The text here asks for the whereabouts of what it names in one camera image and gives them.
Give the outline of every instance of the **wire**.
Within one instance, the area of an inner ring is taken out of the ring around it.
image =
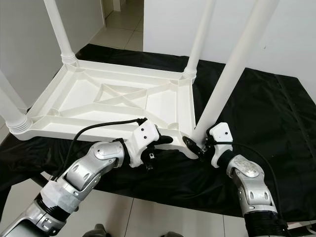
[[[80,130],[74,137],[74,139],[71,141],[71,144],[70,144],[70,147],[68,149],[68,153],[67,153],[67,156],[66,156],[66,159],[63,163],[63,166],[62,166],[62,169],[60,169],[57,173],[56,176],[53,177],[53,180],[56,180],[57,178],[60,177],[60,175],[65,172],[66,168],[67,168],[67,164],[69,162],[69,159],[70,159],[70,156],[71,156],[71,153],[72,153],[72,149],[73,149],[73,146],[75,144],[75,141],[78,140],[79,136],[81,134],[83,134],[84,132],[86,132],[87,130],[90,130],[90,129],[93,129],[93,128],[96,128],[96,127],[103,127],[103,126],[109,126],[109,125],[118,125],[118,124],[126,124],[126,123],[132,123],[132,122],[137,122],[137,123],[143,123],[145,120],[145,118],[137,118],[137,119],[132,119],[132,120],[125,120],[125,121],[117,121],[117,122],[104,122],[104,123],[99,123],[99,124],[95,124],[95,125],[91,125],[91,126],[88,126],[88,127],[85,127],[84,129]]]
[[[282,211],[281,211],[281,202],[280,202],[280,193],[279,193],[279,189],[278,189],[278,185],[277,185],[277,178],[276,178],[276,175],[273,171],[273,168],[271,167],[270,163],[268,162],[268,160],[261,154],[259,153],[257,150],[253,149],[252,147],[250,146],[247,146],[245,144],[241,144],[241,143],[237,143],[237,142],[217,142],[217,141],[214,141],[214,145],[216,144],[223,144],[223,145],[235,145],[235,146],[240,146],[240,147],[245,147],[249,150],[251,150],[253,153],[255,153],[257,156],[259,156],[265,163],[266,165],[268,166],[271,174],[272,174],[272,179],[273,179],[273,183],[274,183],[274,186],[275,186],[275,192],[276,192],[276,209],[278,211],[278,214],[280,216],[280,219],[283,220],[283,214],[282,214]],[[285,232],[289,235],[289,237],[291,237],[291,233],[289,232],[289,230],[287,228],[285,228]]]

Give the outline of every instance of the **white wall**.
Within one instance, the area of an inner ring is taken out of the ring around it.
[[[103,26],[100,0],[57,0],[76,53]],[[31,106],[61,67],[43,0],[0,0],[0,68]]]
[[[217,0],[201,59],[226,63],[253,0]],[[144,51],[189,55],[206,0],[146,0]],[[281,0],[248,67],[297,77],[316,102],[316,1]]]

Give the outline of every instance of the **black cloth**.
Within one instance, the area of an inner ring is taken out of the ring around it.
[[[112,49],[88,44],[78,59],[182,72],[187,57]],[[200,61],[193,85],[196,121],[201,116],[224,64]],[[316,219],[316,106],[297,78],[245,69],[218,122],[229,124],[234,141],[262,153],[273,167],[286,221]],[[69,140],[36,137],[18,141],[9,136],[0,147],[0,190],[45,170],[56,173]],[[91,143],[77,142],[72,161]],[[251,151],[234,152],[260,164],[275,197],[272,176]],[[177,150],[159,151],[155,168],[124,166],[107,173],[99,190],[164,204],[241,216],[237,189],[225,171],[210,161],[191,160]]]

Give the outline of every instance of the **black cable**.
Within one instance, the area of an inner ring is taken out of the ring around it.
[[[275,173],[273,171],[273,168],[271,167],[269,161],[262,154],[260,154],[257,150],[255,150],[252,147],[247,146],[245,144],[241,144],[241,143],[237,143],[237,142],[217,142],[217,141],[214,141],[214,145],[216,145],[216,144],[235,145],[235,146],[245,147],[245,148],[251,150],[257,156],[259,156],[266,163],[266,165],[268,166],[268,168],[269,168],[269,170],[270,170],[270,172],[272,174],[273,183],[274,183],[274,186],[275,186],[276,209],[278,211],[280,219],[283,220],[283,213],[282,213],[282,210],[281,210],[280,193],[279,193],[279,189],[278,189],[278,185],[277,185],[277,178],[276,178],[276,175],[275,175]],[[289,230],[287,228],[285,228],[285,232],[289,235],[289,237],[291,237],[291,233],[289,232]]]
[[[126,123],[133,123],[133,122],[137,122],[137,123],[140,124],[140,123],[143,123],[145,120],[146,120],[146,118],[137,118],[137,119],[132,119],[132,120],[117,121],[117,122],[104,122],[104,123],[91,125],[91,126],[85,127],[84,129],[80,130],[75,135],[74,139],[71,141],[71,144],[70,144],[70,147],[68,149],[68,153],[67,153],[66,159],[64,161],[64,164],[62,166],[62,169],[59,170],[57,175],[52,180],[56,180],[63,172],[65,172],[65,170],[67,168],[67,164],[68,164],[70,156],[71,156],[71,153],[72,153],[72,149],[73,149],[75,141],[79,138],[79,136],[81,134],[83,134],[87,130],[90,130],[90,129],[93,129],[93,128],[96,128],[96,127],[103,127],[103,126],[109,126],[109,125],[118,125],[118,124],[126,124]]]

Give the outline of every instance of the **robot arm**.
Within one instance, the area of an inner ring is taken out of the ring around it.
[[[211,164],[223,168],[238,188],[238,199],[249,237],[283,237],[286,223],[278,218],[272,195],[264,182],[263,169],[242,155],[234,154],[233,138],[227,123],[220,123],[207,131],[205,146],[200,149],[190,138],[183,137],[188,148],[200,159],[212,156]]]
[[[98,142],[88,153],[75,161],[56,181],[49,181],[31,205],[0,235],[0,237],[55,236],[66,224],[100,178],[128,160],[130,166],[143,163],[142,153],[153,144],[170,143],[161,136],[155,124],[147,120],[127,140]]]

